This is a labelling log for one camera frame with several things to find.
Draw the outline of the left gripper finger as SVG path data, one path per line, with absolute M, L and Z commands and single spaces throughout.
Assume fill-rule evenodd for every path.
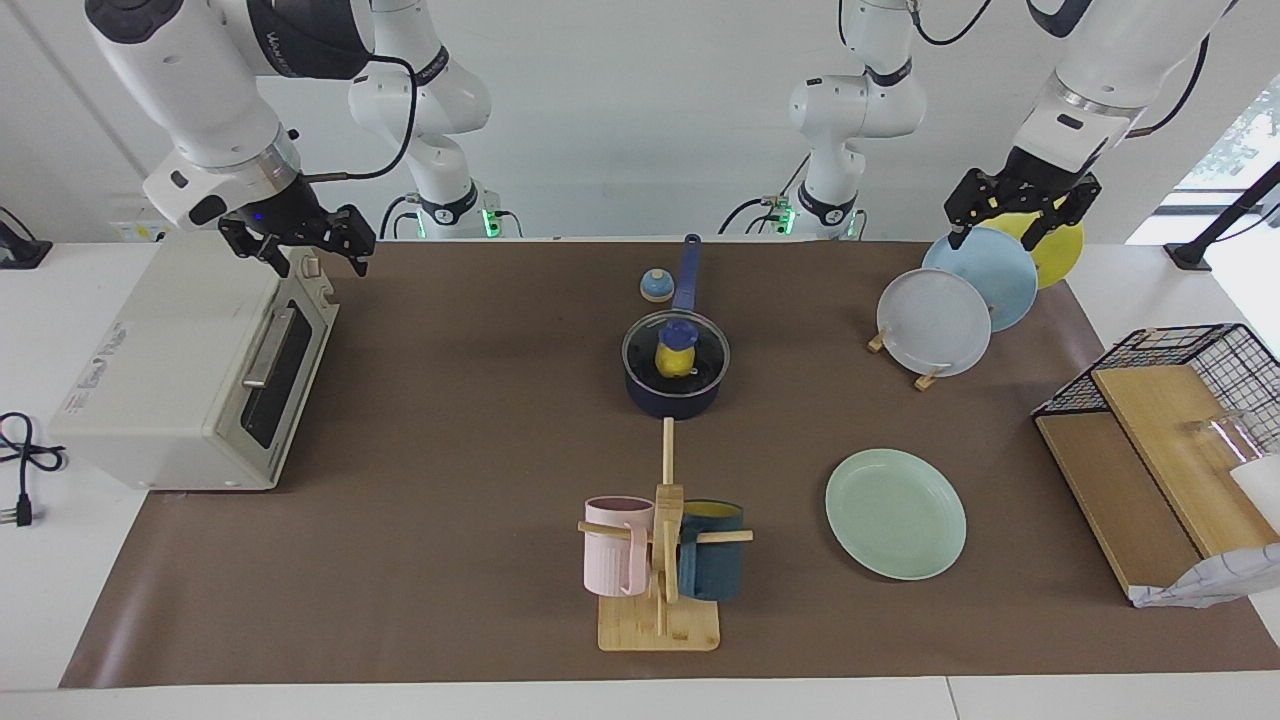
M 945 214 L 948 218 L 948 246 L 960 249 L 974 227 L 989 217 L 988 195 L 951 195 L 945 201 Z
M 1027 228 L 1027 251 L 1033 251 L 1050 233 L 1065 225 L 1078 225 L 1093 200 L 1062 200 L 1060 204 L 1041 200 L 1029 205 L 1032 223 Z

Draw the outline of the glass lid with blue knob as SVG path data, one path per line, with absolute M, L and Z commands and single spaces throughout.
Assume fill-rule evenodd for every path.
M 696 373 L 666 379 L 654 365 L 658 343 L 672 348 L 696 347 Z M 691 398 L 719 387 L 730 365 L 730 346 L 721 328 L 698 313 L 664 310 L 635 322 L 625 333 L 621 359 L 626 379 L 635 388 L 664 398 Z

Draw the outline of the light blue plate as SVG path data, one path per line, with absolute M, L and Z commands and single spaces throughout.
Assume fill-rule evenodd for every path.
M 1016 325 L 1038 293 L 1038 273 L 1030 254 L 1011 234 L 988 227 L 973 228 L 959 249 L 948 238 L 927 250 L 923 268 L 961 277 L 982 296 L 989 309 L 992 332 Z

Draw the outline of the wooden plate rack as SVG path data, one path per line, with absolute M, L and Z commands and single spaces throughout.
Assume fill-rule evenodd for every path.
M 878 329 L 877 334 L 867 341 L 867 351 L 870 354 L 888 351 L 890 356 L 908 370 L 918 370 L 913 386 L 919 392 L 927 392 L 941 378 L 943 370 L 954 366 L 952 363 L 923 360 L 910 354 L 902 341 L 893 340 L 890 325 Z

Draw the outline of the beige toaster oven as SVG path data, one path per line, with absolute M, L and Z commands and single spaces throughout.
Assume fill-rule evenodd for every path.
M 215 232 L 164 240 L 52 438 L 134 488 L 273 489 L 339 310 L 314 249 L 283 258 L 278 273 Z

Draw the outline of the black clamp base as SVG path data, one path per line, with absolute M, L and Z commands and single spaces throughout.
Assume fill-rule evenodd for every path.
M 51 249 L 52 242 L 36 238 L 20 218 L 0 205 L 0 269 L 35 269 Z

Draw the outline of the wooden shelf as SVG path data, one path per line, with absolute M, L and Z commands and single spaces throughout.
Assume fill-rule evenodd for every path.
M 1126 594 L 1204 559 L 1280 542 L 1220 454 L 1189 432 L 1225 411 L 1188 366 L 1092 373 L 1110 410 L 1036 419 Z

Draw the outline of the clear glass cup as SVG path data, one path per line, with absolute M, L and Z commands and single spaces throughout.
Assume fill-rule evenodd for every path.
M 1226 459 L 1228 466 L 1234 469 L 1274 456 L 1251 429 L 1251 418 L 1249 413 L 1222 411 L 1192 421 L 1188 429 L 1198 442 L 1220 454 Z

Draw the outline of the brown table mat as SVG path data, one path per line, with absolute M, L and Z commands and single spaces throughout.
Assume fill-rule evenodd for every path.
M 660 421 L 620 345 L 664 243 L 388 243 L 340 304 L 275 491 L 146 498 L 68 688 L 338 682 L 1219 673 L 1280 669 L 1245 601 L 1134 609 L 1030 415 L 1101 354 L 1069 290 L 924 393 L 869 354 L 924 243 L 708 243 L 698 306 L 731 365 L 675 430 L 694 497 L 745 510 L 710 652 L 605 653 L 584 503 L 652 496 Z M 897 448 L 966 511 L 938 577 L 867 570 L 829 530 L 847 456 Z

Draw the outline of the white rounded object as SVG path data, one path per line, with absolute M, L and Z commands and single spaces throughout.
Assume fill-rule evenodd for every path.
M 1262 519 L 1280 536 L 1280 454 L 1239 464 L 1230 470 L 1230 477 Z

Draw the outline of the white crumpled cloth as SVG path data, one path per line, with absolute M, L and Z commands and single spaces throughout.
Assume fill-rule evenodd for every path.
M 1204 559 L 1169 587 L 1129 585 L 1135 609 L 1207 609 L 1280 588 L 1280 542 Z

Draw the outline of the pink ribbed mug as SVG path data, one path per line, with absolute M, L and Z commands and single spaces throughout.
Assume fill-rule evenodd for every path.
M 584 536 L 584 587 L 600 597 L 635 597 L 650 584 L 649 534 L 655 505 L 634 496 L 596 496 L 584 506 L 584 520 L 622 530 L 621 536 Z

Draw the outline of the dark blue mug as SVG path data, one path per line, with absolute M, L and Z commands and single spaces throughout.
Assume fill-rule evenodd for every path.
M 723 602 L 739 596 L 744 542 L 701 543 L 704 533 L 741 530 L 744 510 L 710 498 L 687 500 L 678 536 L 678 593 L 700 601 Z

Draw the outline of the wooden mug tree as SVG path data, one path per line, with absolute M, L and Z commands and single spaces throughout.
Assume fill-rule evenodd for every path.
M 662 419 L 662 477 L 649 523 L 584 518 L 577 524 L 586 537 L 626 543 L 626 593 L 598 600 L 596 646 L 605 652 L 707 652 L 721 644 L 718 603 L 678 592 L 686 501 L 675 482 L 675 428 L 673 418 Z

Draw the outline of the white wall socket box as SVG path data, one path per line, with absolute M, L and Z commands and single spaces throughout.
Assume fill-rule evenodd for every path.
M 169 236 L 186 233 L 142 193 L 110 193 L 106 196 L 106 205 L 109 227 L 120 242 L 155 243 Z

